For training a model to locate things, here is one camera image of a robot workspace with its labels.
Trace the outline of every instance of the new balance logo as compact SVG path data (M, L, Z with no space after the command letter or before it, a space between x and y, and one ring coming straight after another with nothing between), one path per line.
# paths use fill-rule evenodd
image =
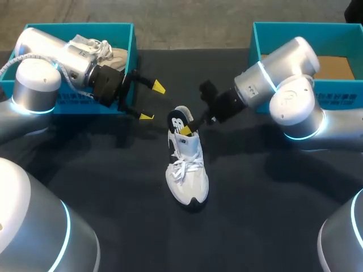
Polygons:
M181 119L172 118L171 119L172 125L175 128L174 133L180 133L180 130L184 127L184 123Z

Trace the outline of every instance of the cable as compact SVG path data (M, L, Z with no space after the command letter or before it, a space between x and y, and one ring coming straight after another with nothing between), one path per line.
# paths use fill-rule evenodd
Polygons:
M29 54L25 54L25 55L21 55L19 57L16 57L16 58L13 58L11 60L9 60L4 66L3 68L0 69L0 77L3 75L3 73L5 73L5 71L10 67L12 66L13 64L17 63L17 62L20 62L20 61L23 61L24 59L26 60L27 58L37 58L39 60L45 60L45 61L48 61L50 64L52 64L55 68L58 66L63 75L64 75L64 78L68 84L68 86L76 93L79 93L81 95L85 95L89 98L92 98L93 99L93 94L89 93L89 92L84 92L84 91L81 91L81 90L78 90L76 89L72 82L70 81L69 79L69 76L68 76L68 73L67 73L67 70L65 69L64 65L62 63L60 63L59 61L57 60L52 60L48 57L44 57L44 56L41 56L41 55L38 55L38 54L32 54L32 53L29 53Z

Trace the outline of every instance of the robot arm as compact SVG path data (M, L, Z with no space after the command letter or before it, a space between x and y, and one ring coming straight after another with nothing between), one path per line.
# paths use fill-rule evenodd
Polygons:
M320 69L318 57L311 46L296 37L257 62L234 79L234 87L218 94L215 86L207 81L200 86L201 98L208 109L185 127L184 135L196 131L203 123L225 122L244 108L258 108L269 102L277 86L294 75L313 76Z
M13 96L0 103L0 144L45 130L60 86L61 75L49 61L23 60L16 71Z
M56 63L56 68L73 91L93 98L106 107L118 101L119 111L136 118L152 119L153 115L138 112L126 104L132 81L165 93L165 89L157 80L142 77L137 70L125 73L108 66L101 67L97 65L94 55L35 28L23 31L16 42L14 52L16 57L31 53L49 58ZM83 91L87 87L92 88L92 93Z
M269 108L287 138L302 150L363 151L363 109L325 110L312 82L288 79L273 95Z

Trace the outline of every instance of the shoe tongue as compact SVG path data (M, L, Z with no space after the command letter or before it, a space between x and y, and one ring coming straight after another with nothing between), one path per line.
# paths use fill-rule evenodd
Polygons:
M192 157L198 152L199 136L195 134L194 136L188 137L178 133L175 133L176 145L181 157Z

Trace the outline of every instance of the glowing blue ring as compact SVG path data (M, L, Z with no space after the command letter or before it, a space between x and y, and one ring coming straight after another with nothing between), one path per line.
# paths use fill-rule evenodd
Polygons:
M354 199L352 201L351 218L352 218L352 225L353 225L354 233L356 234L359 244L363 248L363 239L362 239L361 235L359 234L359 230L358 230L357 222L356 222L356 216L354 215L354 207L356 205L357 197L361 191L363 191L363 190L360 190L359 193L356 194L356 196L354 197Z
M25 113L33 113L33 114L46 114L46 113L49 113L49 112L52 112L54 110L55 107L53 107L52 109L50 110L46 110L46 111L43 111L43 112L35 112L34 110L29 110L29 109L25 109L23 106L17 104L15 101L14 101L14 98L11 97L11 100L12 100L12 103L19 108L20 111L24 111Z
M320 131L322 131L325 128L325 126L326 126L326 118L325 118L325 113L323 112L323 121L320 124L320 127L315 132L311 133L310 135L302 137L302 138L294 138L294 137L288 136L286 133L284 133L284 134L286 137L288 137L291 140L301 141L301 140L306 140L306 139L309 139L309 138L317 135Z
M57 266L59 265L59 263L61 262L63 255L66 251L67 245L68 245L68 241L69 241L69 236L70 236L70 217L69 217L69 212L68 209L66 207L66 205L63 203L63 201L61 201L63 204L63 207L66 211L66 215L67 215L67 231L66 231L66 237L64 239L64 243L63 246L61 248L61 251L59 252L59 255L56 259L56 261L54 262L54 264L52 265L52 267L48 270L48 272L54 272L55 269L57 268Z
M276 88L275 84L273 84L273 82L272 82L272 80L271 80L270 76L267 74L267 72L266 72L265 67L263 66L263 64L262 64L260 61L258 61L258 62L257 62L257 64L260 66L261 71L262 71L262 74L263 74L263 76L265 77L265 79L267 80L267 82L271 85L271 88L272 88L275 92L277 92L277 88Z

